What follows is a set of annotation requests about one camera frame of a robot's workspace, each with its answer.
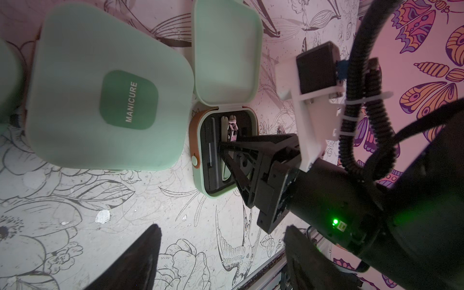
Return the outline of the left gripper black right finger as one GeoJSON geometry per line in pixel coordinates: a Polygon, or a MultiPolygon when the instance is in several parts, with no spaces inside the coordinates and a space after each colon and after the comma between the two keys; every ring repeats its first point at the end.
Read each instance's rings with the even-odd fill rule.
{"type": "Polygon", "coordinates": [[[286,228],[285,254],[290,284],[295,290],[359,290],[355,274],[337,269],[297,227],[286,228]]]}

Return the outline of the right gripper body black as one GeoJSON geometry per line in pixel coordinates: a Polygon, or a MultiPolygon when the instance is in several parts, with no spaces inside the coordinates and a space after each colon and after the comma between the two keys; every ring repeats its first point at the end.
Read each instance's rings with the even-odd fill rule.
{"type": "Polygon", "coordinates": [[[259,209],[257,225],[270,234],[287,215],[288,187],[298,175],[301,161],[298,136],[266,135],[258,143],[253,174],[254,205],[259,209]]]}

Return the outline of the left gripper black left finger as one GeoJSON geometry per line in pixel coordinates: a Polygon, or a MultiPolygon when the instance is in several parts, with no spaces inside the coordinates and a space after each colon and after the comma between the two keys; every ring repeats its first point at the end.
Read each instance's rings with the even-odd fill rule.
{"type": "Polygon", "coordinates": [[[88,290],[151,290],[157,274],[162,232],[148,229],[97,279],[88,290]]]}

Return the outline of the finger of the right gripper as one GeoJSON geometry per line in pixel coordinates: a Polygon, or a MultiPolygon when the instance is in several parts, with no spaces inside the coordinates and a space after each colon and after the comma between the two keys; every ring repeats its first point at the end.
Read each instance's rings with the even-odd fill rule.
{"type": "Polygon", "coordinates": [[[286,135],[256,135],[219,144],[220,157],[248,208],[259,203],[258,194],[268,187],[271,168],[285,140],[286,135]]]}

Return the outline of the nail clipper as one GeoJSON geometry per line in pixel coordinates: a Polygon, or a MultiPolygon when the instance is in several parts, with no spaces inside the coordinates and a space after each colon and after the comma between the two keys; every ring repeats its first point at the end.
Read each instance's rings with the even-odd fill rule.
{"type": "Polygon", "coordinates": [[[238,136],[238,131],[239,131],[239,127],[238,127],[238,124],[237,124],[237,117],[234,116],[234,115],[231,115],[229,118],[228,118],[228,127],[227,127],[228,131],[227,131],[227,140],[229,142],[234,142],[237,140],[237,136],[238,136]]]}

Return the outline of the green nail clipper case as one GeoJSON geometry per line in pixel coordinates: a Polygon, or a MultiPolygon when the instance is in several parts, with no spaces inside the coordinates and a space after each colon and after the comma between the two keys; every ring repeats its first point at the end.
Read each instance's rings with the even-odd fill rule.
{"type": "Polygon", "coordinates": [[[21,103],[24,89],[24,69],[19,54],[1,39],[1,126],[21,103]]]}

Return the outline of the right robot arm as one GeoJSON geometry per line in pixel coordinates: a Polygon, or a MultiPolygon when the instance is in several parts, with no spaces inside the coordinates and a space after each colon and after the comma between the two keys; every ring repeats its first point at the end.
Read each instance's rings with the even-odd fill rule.
{"type": "Polygon", "coordinates": [[[454,80],[425,83],[400,98],[417,119],[394,132],[374,44],[387,20],[404,51],[427,37],[445,1],[373,1],[341,60],[332,42],[276,68],[296,134],[239,137],[219,145],[258,226],[272,232],[287,213],[313,226],[410,290],[464,287],[464,101],[454,80]]]}

